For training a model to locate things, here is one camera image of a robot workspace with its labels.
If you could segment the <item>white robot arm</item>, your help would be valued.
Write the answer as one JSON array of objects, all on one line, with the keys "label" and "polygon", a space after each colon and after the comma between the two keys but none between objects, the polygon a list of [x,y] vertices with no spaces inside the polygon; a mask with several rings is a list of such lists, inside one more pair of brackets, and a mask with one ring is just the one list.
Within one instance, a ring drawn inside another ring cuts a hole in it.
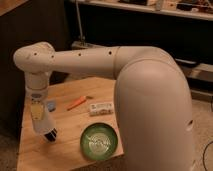
[{"label": "white robot arm", "polygon": [[166,51],[116,46],[56,51],[47,42],[17,49],[28,96],[42,104],[53,71],[114,79],[114,107],[127,171],[194,171],[192,98]]}]

